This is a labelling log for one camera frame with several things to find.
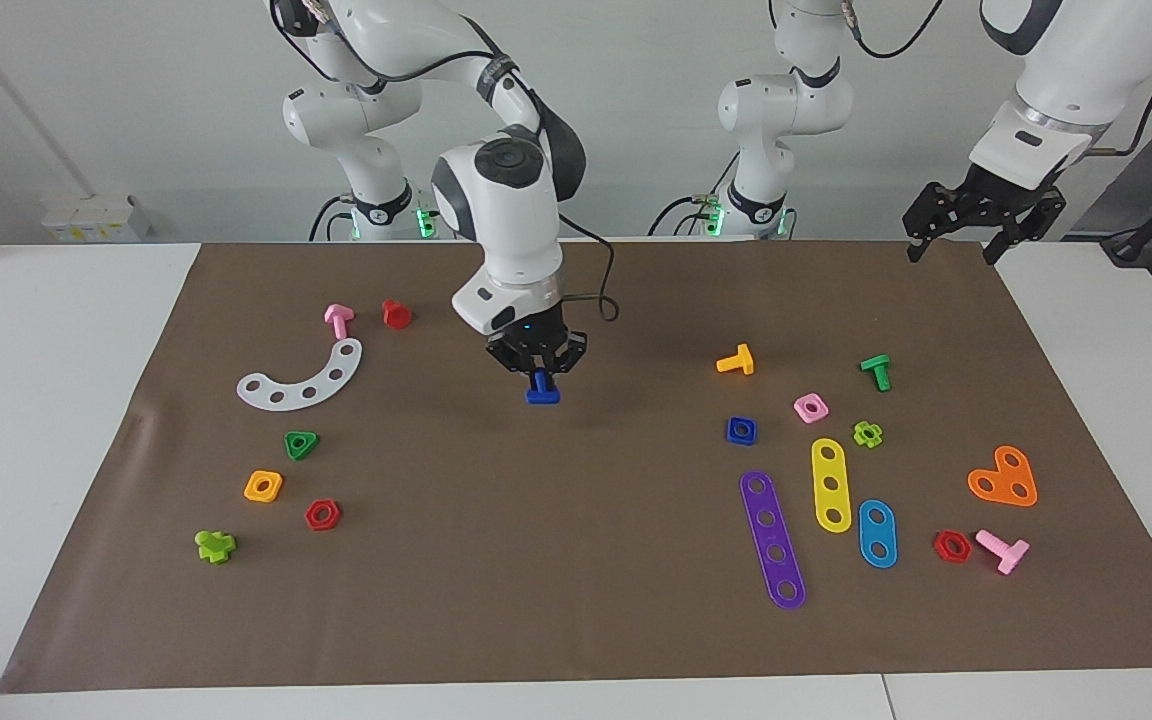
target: table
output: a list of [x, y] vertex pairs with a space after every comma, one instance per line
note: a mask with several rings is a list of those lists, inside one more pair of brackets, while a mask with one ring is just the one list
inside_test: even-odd
[[[196, 245], [0, 247], [0, 673]], [[1152, 533], [1152, 279], [1096, 247], [998, 266]], [[1124, 588], [1129, 588], [1126, 579]], [[1152, 717], [1152, 670], [253, 688], [0, 697], [0, 717]]]

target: pink nut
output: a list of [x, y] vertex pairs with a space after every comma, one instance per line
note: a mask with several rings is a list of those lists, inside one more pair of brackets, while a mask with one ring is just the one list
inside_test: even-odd
[[323, 321], [332, 324], [332, 332], [335, 333], [338, 340], [344, 340], [349, 336], [349, 333], [344, 328], [344, 324], [353, 319], [353, 308], [339, 304], [328, 305], [325, 313], [323, 314]]
[[1018, 539], [1015, 544], [1007, 544], [988, 530], [980, 530], [977, 533], [977, 541], [988, 552], [998, 555], [998, 570], [1003, 575], [1010, 575], [1011, 569], [1015, 569], [1021, 558], [1029, 552], [1028, 541]]
[[817, 393], [808, 393], [803, 397], [797, 397], [794, 401], [794, 410], [809, 425], [816, 420], [823, 420], [824, 416], [829, 414], [829, 407], [824, 404]]

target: orange heart-shaped piece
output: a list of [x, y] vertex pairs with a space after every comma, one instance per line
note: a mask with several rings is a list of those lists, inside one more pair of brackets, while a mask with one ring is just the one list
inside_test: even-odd
[[968, 487], [973, 495], [990, 502], [1032, 507], [1038, 502], [1038, 486], [1029, 458], [1018, 448], [1005, 445], [993, 450], [998, 470], [972, 470]]

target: purple bar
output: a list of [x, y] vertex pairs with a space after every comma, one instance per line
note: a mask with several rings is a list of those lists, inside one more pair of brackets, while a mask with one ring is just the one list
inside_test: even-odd
[[740, 493], [745, 499], [749, 529], [755, 533], [763, 578], [767, 594], [783, 611], [794, 611], [808, 600], [808, 591], [799, 573], [799, 561], [794, 556], [790, 528], [781, 515], [776, 488], [767, 473], [749, 471], [740, 479]]

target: plastic toy piece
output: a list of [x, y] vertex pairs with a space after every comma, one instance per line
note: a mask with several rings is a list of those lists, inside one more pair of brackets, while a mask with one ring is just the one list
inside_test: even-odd
[[349, 331], [344, 327], [344, 324], [353, 319], [353, 309], [350, 306], [339, 305], [333, 302], [328, 305], [325, 313], [323, 313], [323, 321], [332, 325], [332, 332], [335, 333], [339, 340], [344, 340], [349, 338]]
[[758, 423], [749, 418], [732, 418], [727, 420], [727, 442], [755, 445], [755, 442], [758, 442]]
[[799, 415], [799, 418], [806, 424], [812, 424], [816, 420], [824, 420], [829, 414], [829, 407], [824, 404], [820, 396], [817, 393], [810, 392], [803, 397], [797, 397], [794, 401], [794, 411]]
[[847, 488], [847, 456], [827, 437], [812, 444], [812, 490], [817, 523], [832, 533], [851, 529], [851, 493]]
[[968, 475], [968, 487], [973, 495], [990, 502], [1033, 507], [1038, 502], [1038, 486], [1024, 452], [1010, 445], [1000, 446], [993, 450], [993, 461], [998, 470], [972, 470]]
[[340, 506], [334, 500], [314, 500], [305, 510], [305, 522], [316, 533], [331, 530], [340, 521]]
[[317, 446], [319, 446], [319, 437], [317, 433], [306, 432], [306, 430], [294, 430], [283, 435], [283, 447], [287, 450], [287, 456], [297, 462], [310, 456]]
[[402, 302], [387, 300], [380, 304], [380, 318], [391, 328], [401, 331], [407, 325], [412, 324], [412, 311], [408, 310], [407, 305], [403, 305]]
[[977, 541], [983, 544], [988, 552], [998, 555], [998, 570], [1003, 575], [1010, 575], [1011, 570], [1020, 563], [1021, 558], [1029, 552], [1028, 541], [1018, 539], [1015, 544], [1007, 544], [988, 530], [980, 530], [977, 533]]
[[935, 553], [941, 556], [941, 560], [946, 562], [963, 564], [963, 562], [972, 556], [972, 544], [968, 541], [968, 537], [957, 532], [957, 530], [941, 530], [941, 532], [935, 533], [932, 547], [935, 548]]
[[879, 429], [878, 425], [867, 423], [867, 420], [859, 420], [852, 430], [854, 434], [851, 438], [855, 439], [856, 445], [869, 447], [870, 450], [882, 445], [882, 429]]
[[887, 570], [900, 560], [896, 515], [881, 500], [861, 502], [861, 556], [879, 570]]
[[528, 406], [558, 406], [562, 400], [562, 393], [558, 392], [554, 378], [550, 377], [550, 371], [545, 369], [532, 370], [531, 388], [526, 389]]
[[319, 374], [304, 382], [271, 381], [265, 373], [251, 373], [238, 381], [238, 397], [257, 410], [288, 414], [320, 404], [340, 392], [362, 362], [362, 342], [344, 338], [332, 346], [332, 357]]
[[890, 365], [892, 358], [886, 355], [874, 355], [870, 359], [865, 359], [861, 363], [861, 370], [864, 372], [874, 373], [874, 382], [878, 382], [878, 392], [887, 392], [892, 388], [890, 378], [887, 377], [887, 365]]
[[198, 530], [198, 533], [194, 536], [194, 544], [198, 546], [198, 560], [206, 560], [212, 564], [229, 562], [229, 553], [238, 546], [234, 541], [234, 536], [221, 532], [212, 533], [207, 530]]
[[744, 473], [740, 479], [740, 492], [745, 499], [745, 515], [749, 516], [750, 532], [755, 533], [767, 594], [780, 609], [795, 611], [808, 600], [808, 588], [803, 584], [799, 561], [790, 544], [790, 528], [781, 515], [772, 478], [758, 471]]
[[243, 497], [252, 502], [274, 502], [281, 488], [283, 488], [282, 475], [270, 470], [256, 470], [252, 477], [247, 478]]
[[746, 376], [752, 376], [755, 373], [755, 356], [750, 354], [749, 346], [742, 342], [736, 346], [736, 355], [723, 357], [717, 365], [719, 373], [730, 373], [733, 370], [740, 370], [740, 372]]

